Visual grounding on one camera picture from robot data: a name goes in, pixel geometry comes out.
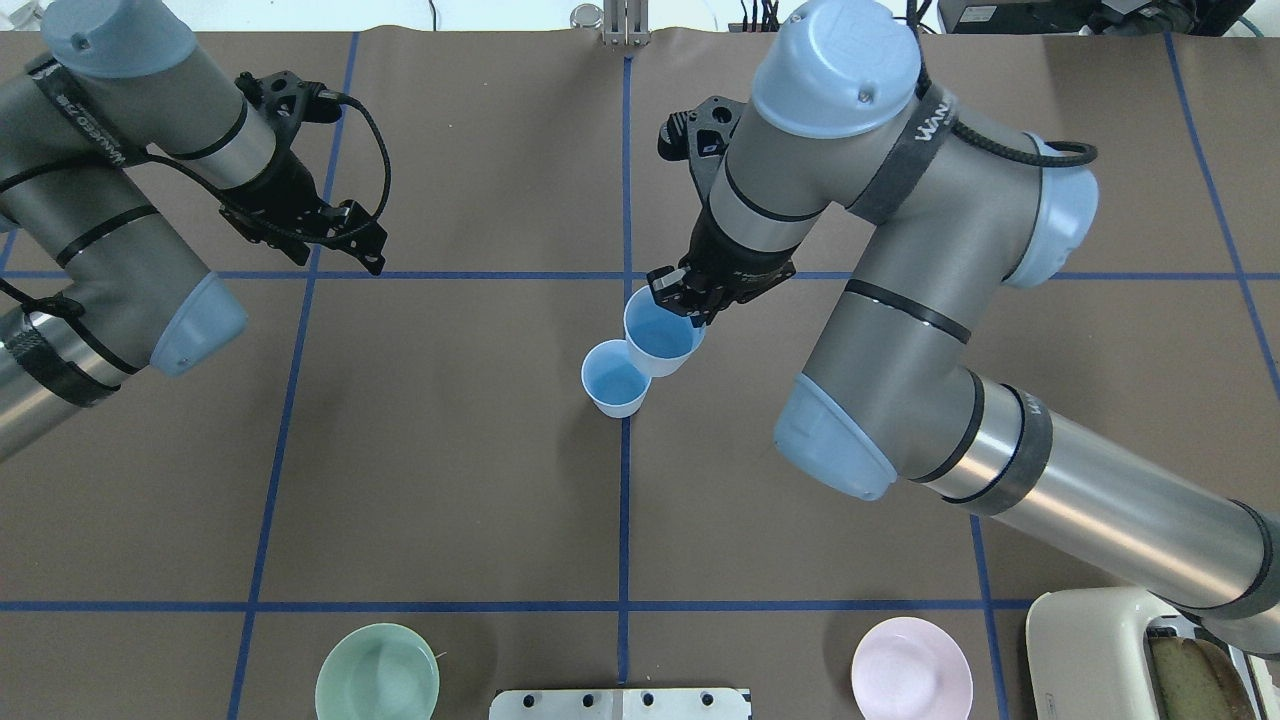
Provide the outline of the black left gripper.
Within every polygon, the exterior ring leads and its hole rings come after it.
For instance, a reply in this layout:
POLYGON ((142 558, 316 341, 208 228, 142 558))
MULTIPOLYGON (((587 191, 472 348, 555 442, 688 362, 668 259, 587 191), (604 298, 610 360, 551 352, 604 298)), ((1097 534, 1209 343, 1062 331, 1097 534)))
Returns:
POLYGON ((228 190, 221 217, 251 243, 283 252, 297 266, 308 264, 311 249, 320 246, 356 259, 371 275, 387 263, 387 232, 355 200, 325 202, 310 170, 292 152, 271 160, 252 182, 228 190))

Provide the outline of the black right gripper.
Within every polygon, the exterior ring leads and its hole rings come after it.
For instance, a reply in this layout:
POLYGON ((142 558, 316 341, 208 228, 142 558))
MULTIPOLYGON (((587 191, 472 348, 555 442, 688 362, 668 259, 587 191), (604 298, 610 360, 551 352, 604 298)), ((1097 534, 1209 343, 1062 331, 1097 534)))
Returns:
POLYGON ((655 304, 703 328, 732 304, 748 304, 795 275, 794 249, 763 252, 728 237, 704 206, 692 227, 689 251, 675 266, 646 274, 655 304))

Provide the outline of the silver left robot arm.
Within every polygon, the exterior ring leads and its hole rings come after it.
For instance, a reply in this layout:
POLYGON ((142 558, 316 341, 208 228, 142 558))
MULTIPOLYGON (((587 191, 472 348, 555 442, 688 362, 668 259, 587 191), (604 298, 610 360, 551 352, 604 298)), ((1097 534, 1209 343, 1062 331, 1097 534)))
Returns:
POLYGON ((3 85, 3 231, 24 231, 69 277, 44 297, 9 282, 3 314, 3 456, 13 457, 146 366, 175 377, 247 315, 216 272, 127 174, 157 163, 192 179, 251 243, 294 264, 324 247, 385 265, 372 211, 321 199, 292 149, 305 123, 362 104, 283 70, 225 73, 160 1, 56 1, 46 51, 3 85))

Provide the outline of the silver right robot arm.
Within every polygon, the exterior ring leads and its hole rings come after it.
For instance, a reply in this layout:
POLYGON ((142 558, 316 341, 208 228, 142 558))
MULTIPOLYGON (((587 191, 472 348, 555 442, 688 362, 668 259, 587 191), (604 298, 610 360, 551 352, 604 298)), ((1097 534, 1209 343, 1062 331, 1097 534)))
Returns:
POLYGON ((1002 286, 1046 282, 1084 240, 1088 143, 975 113, 927 74, 915 20, 808 1, 746 102, 673 114, 690 165, 689 251, 646 275, 704 327, 791 278, 840 205, 873 232, 774 425, 796 468, 856 498, 897 479, 1133 582, 1219 639, 1277 657, 1277 518, 1212 495, 961 361, 1002 286))

